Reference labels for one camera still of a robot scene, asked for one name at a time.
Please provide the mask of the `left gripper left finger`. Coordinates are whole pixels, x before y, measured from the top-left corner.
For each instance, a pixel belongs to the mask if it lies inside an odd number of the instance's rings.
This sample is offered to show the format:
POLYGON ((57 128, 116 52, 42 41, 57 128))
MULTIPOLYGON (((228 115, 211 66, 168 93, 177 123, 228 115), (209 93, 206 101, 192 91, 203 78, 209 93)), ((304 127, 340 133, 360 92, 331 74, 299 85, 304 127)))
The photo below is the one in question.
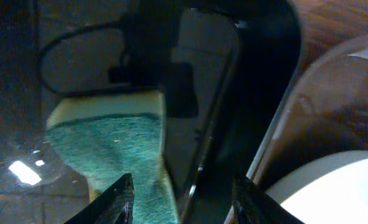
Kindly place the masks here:
POLYGON ((134 184, 126 173, 65 224, 132 224, 134 184))

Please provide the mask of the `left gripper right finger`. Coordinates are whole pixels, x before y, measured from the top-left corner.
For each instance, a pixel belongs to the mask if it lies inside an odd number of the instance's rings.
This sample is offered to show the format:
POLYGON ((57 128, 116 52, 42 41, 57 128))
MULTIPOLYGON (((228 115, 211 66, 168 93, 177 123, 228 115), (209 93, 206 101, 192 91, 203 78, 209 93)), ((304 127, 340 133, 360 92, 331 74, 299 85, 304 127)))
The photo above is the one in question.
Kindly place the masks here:
POLYGON ((246 176, 233 178, 232 205, 238 224, 303 224, 246 176))

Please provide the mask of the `green yellow sponge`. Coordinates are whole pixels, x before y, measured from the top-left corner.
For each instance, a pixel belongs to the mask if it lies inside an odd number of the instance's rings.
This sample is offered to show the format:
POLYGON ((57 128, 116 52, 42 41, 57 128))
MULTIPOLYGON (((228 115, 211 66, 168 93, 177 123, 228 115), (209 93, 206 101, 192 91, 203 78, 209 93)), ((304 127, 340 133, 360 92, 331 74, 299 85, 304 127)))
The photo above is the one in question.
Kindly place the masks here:
POLYGON ((158 90, 65 98, 46 140, 86 178, 93 202, 124 174, 134 183, 134 223, 179 223, 165 161, 165 98, 158 90))

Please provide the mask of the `white plate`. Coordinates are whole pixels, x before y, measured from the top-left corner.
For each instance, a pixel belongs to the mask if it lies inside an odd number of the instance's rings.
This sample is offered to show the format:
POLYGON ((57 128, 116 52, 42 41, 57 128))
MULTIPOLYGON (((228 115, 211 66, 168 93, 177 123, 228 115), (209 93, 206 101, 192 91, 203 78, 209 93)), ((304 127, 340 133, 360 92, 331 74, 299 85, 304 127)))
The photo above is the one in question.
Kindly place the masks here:
POLYGON ((307 163, 266 193, 303 223, 368 223, 368 151, 307 163))

